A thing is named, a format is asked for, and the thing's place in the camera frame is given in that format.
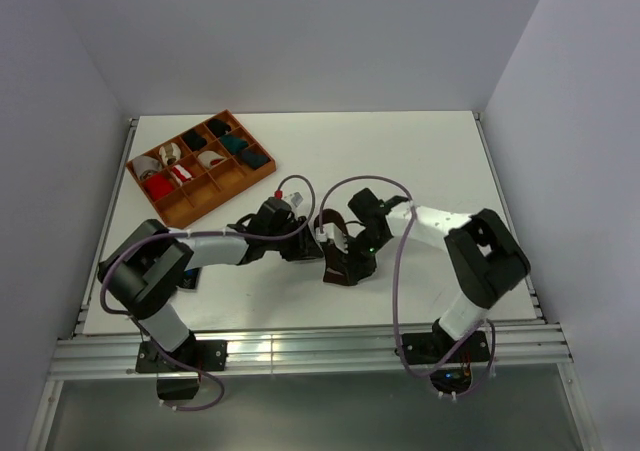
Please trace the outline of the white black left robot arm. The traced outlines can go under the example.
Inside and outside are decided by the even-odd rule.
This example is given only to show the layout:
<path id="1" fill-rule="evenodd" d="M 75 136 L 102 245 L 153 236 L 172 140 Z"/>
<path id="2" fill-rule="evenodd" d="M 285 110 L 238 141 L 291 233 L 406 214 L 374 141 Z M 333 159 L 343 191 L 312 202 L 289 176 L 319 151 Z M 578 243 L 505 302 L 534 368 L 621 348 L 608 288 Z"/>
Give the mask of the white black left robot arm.
<path id="1" fill-rule="evenodd" d="M 309 220 L 297 215 L 302 196 L 280 191 L 259 210 L 221 231 L 173 231 L 148 219 L 106 260 L 99 263 L 100 300 L 111 294 L 159 345 L 159 359 L 172 370 L 197 365 L 201 358 L 194 333 L 170 299 L 191 269 L 213 265 L 248 265 L 268 251 L 289 262 L 323 256 Z"/>

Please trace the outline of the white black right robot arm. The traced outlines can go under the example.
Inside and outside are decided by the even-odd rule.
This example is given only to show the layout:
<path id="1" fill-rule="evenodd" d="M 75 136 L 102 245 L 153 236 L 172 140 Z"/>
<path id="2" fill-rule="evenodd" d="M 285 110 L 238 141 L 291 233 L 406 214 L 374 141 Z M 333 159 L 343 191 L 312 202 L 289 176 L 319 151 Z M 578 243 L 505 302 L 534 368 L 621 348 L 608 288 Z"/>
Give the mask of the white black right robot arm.
<path id="1" fill-rule="evenodd" d="M 349 209 L 363 230 L 347 250 L 373 258 L 391 238 L 399 248 L 415 240 L 444 251 L 459 285 L 452 303 L 432 325 L 427 344 L 429 361 L 452 361 L 468 345 L 466 334 L 531 271 L 531 264 L 500 216 L 491 209 L 475 214 L 416 206 L 409 198 L 379 199 L 370 189 L 356 193 Z"/>

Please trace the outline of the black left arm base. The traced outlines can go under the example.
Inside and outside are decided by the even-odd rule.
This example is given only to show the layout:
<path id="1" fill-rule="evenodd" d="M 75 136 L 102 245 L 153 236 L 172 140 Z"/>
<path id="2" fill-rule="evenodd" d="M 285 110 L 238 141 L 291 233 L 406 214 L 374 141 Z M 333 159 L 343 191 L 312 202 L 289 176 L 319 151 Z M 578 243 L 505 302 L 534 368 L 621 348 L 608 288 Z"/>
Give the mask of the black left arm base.
<path id="1" fill-rule="evenodd" d="M 169 404 L 183 405 L 196 397 L 213 372 L 226 367 L 226 340 L 189 338 L 178 349 L 169 352 L 155 341 L 140 344 L 135 373 L 156 376 L 156 394 Z"/>

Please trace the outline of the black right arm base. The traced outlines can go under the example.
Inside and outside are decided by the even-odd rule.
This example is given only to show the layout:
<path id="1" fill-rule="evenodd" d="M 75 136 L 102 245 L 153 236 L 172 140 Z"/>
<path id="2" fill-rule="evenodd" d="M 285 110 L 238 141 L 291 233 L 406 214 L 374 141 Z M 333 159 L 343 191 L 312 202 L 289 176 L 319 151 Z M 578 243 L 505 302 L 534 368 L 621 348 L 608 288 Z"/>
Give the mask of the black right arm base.
<path id="1" fill-rule="evenodd" d="M 434 367 L 453 347 L 455 341 L 444 331 L 403 333 L 401 344 L 410 366 Z M 490 373 L 495 361 L 495 345 L 482 331 L 475 331 L 437 370 L 426 369 L 430 384 L 439 395 L 457 398 L 474 384 L 473 366 L 486 364 Z"/>

